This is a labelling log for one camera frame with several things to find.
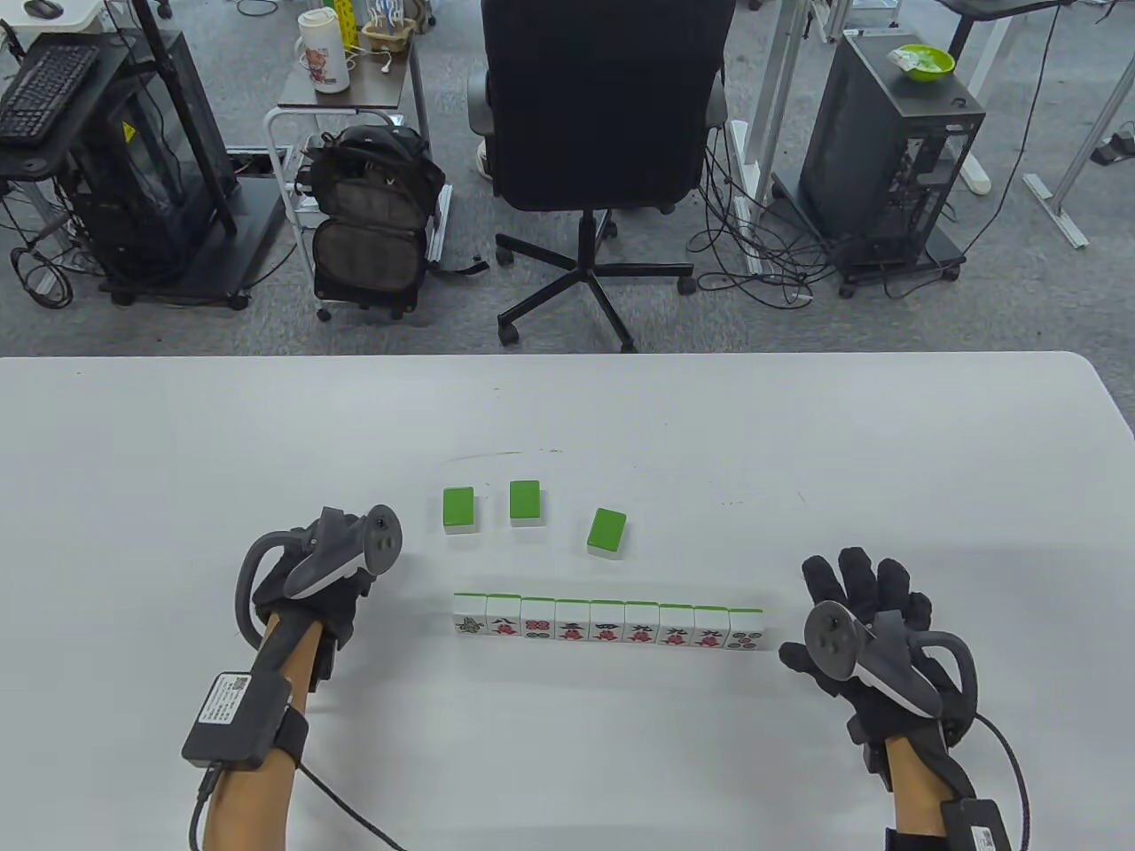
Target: wrist strap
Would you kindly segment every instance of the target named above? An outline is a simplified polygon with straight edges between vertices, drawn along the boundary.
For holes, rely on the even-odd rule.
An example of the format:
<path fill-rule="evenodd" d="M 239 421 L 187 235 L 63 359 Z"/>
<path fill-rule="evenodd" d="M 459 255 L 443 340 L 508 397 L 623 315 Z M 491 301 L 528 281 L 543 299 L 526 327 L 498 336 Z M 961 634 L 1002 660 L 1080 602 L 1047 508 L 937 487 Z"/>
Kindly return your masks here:
<path fill-rule="evenodd" d="M 911 833 L 886 831 L 886 851 L 948 851 L 945 836 L 916 836 Z"/>
<path fill-rule="evenodd" d="M 968 775 L 945 750 L 945 740 L 936 724 L 914 730 L 906 736 L 915 756 L 950 787 L 955 800 L 977 797 Z"/>
<path fill-rule="evenodd" d="M 293 762 L 300 765 L 300 760 L 303 758 L 303 745 L 306 741 L 308 719 L 303 717 L 303 713 L 289 706 L 284 711 L 284 719 L 276 731 L 276 740 L 272 742 L 272 747 L 279 748 L 292 757 Z"/>

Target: white mug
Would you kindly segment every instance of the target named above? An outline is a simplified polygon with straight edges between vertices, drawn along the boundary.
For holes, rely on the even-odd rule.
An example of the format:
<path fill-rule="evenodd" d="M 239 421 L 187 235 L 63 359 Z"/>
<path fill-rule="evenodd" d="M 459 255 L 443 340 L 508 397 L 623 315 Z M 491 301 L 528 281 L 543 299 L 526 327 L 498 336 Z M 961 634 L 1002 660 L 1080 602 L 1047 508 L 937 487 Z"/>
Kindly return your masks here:
<path fill-rule="evenodd" d="M 295 58 L 311 77 L 311 85 L 326 94 L 342 92 L 351 85 L 351 76 L 335 9 L 309 9 L 300 15 L 299 24 Z"/>

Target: cart wheel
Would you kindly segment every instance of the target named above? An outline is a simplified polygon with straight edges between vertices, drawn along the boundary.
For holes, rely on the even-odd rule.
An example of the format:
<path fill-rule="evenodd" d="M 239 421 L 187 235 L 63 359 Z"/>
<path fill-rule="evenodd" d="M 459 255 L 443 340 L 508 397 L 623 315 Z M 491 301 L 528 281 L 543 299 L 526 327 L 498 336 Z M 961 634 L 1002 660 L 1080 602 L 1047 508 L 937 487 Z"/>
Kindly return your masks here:
<path fill-rule="evenodd" d="M 520 331 L 512 322 L 497 326 L 497 337 L 501 339 L 502 346 L 515 346 L 520 343 Z"/>

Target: qr code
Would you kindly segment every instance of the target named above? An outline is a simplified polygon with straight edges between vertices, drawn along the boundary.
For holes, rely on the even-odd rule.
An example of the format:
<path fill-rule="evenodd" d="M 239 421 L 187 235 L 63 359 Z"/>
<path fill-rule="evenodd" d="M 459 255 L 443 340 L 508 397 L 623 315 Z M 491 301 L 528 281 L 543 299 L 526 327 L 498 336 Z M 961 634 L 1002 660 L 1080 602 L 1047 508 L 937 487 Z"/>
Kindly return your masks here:
<path fill-rule="evenodd" d="M 993 844 L 993 832 L 987 827 L 974 827 L 974 848 L 977 851 L 997 851 Z"/>

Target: black keyboard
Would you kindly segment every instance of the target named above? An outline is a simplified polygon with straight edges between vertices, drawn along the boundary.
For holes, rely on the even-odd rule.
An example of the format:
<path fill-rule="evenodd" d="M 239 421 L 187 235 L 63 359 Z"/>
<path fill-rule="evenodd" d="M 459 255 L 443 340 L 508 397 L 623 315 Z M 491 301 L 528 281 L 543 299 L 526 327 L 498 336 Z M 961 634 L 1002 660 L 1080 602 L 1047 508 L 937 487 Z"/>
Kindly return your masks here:
<path fill-rule="evenodd" d="M 0 101 L 0 142 L 37 145 L 99 59 L 95 44 L 50 44 Z"/>

